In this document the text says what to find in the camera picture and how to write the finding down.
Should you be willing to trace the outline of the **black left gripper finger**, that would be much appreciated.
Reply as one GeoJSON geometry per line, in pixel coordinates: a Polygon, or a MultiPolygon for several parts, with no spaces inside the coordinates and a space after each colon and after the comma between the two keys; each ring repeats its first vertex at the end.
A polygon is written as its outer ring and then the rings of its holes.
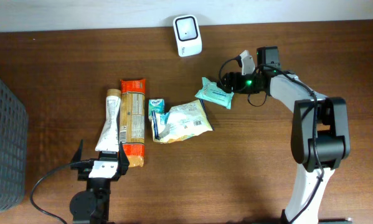
{"type": "Polygon", "coordinates": [[[130,162],[128,157],[124,151],[123,143],[119,143],[119,151],[118,151],[118,170],[121,175],[125,175],[128,171],[130,162]]]}
{"type": "Polygon", "coordinates": [[[82,149],[83,149],[83,139],[80,140],[80,144],[78,145],[78,148],[75,151],[75,154],[73,155],[73,157],[71,159],[71,162],[79,162],[79,161],[81,161],[82,149]]]}

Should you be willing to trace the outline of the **white tube with beige cap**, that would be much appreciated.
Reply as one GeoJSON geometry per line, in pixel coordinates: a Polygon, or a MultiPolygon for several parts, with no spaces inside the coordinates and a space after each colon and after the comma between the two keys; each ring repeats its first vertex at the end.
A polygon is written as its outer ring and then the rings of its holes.
{"type": "Polygon", "coordinates": [[[121,91],[118,89],[109,89],[106,93],[106,120],[103,125],[99,140],[95,147],[98,152],[119,151],[118,139],[118,115],[121,105],[121,91]]]}

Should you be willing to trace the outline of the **teal wet wipes pack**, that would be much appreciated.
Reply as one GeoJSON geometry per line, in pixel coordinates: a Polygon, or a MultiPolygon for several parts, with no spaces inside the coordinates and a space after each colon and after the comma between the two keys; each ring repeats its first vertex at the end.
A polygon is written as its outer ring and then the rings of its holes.
{"type": "Polygon", "coordinates": [[[231,109],[233,96],[233,92],[226,93],[217,86],[216,82],[212,82],[206,77],[202,77],[202,88],[195,94],[198,99],[218,104],[228,110],[231,109]]]}

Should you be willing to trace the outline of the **white yellow snack bag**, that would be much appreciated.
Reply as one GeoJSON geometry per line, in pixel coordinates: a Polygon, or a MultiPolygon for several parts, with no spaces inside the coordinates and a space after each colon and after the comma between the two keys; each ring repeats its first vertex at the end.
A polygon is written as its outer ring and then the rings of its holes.
{"type": "Polygon", "coordinates": [[[152,111],[153,141],[169,144],[213,131],[202,100],[173,106],[167,113],[152,111]]]}

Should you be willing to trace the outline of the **small teal tissue pack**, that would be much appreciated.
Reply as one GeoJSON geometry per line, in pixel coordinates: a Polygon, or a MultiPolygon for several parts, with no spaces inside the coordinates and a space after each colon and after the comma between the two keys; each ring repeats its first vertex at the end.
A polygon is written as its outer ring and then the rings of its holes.
{"type": "Polygon", "coordinates": [[[164,99],[150,99],[148,101],[148,119],[151,121],[153,117],[153,111],[156,113],[163,114],[165,109],[164,99]]]}

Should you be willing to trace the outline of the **orange spaghetti packet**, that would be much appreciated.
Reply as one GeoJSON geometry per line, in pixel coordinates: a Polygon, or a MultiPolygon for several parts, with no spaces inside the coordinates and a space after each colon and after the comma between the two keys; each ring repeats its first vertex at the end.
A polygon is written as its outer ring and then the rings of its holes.
{"type": "Polygon", "coordinates": [[[130,167],[143,167],[146,80],[121,81],[119,138],[130,167]]]}

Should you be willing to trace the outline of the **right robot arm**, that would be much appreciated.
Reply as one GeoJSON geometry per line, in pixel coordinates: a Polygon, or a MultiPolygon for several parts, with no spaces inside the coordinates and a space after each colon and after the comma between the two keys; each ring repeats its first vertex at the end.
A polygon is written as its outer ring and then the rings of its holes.
{"type": "Polygon", "coordinates": [[[281,67],[278,47],[260,47],[233,58],[240,72],[218,74],[217,86],[227,93],[264,92],[292,113],[291,153],[297,163],[290,201],[280,223],[319,223],[318,212],[327,184],[349,156],[351,142],[345,99],[328,97],[281,67]]]}

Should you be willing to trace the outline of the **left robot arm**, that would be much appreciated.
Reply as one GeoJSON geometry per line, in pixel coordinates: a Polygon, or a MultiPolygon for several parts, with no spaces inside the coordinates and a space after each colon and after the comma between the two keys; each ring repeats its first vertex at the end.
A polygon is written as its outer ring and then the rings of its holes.
{"type": "Polygon", "coordinates": [[[117,152],[100,152],[97,159],[81,160],[83,141],[73,155],[70,168],[77,170],[77,180],[86,182],[86,189],[75,194],[69,205],[74,223],[101,224],[110,223],[109,206],[111,183],[117,182],[128,171],[130,162],[122,143],[117,152]],[[100,162],[103,168],[114,169],[113,177],[90,177],[93,165],[100,162]]]}

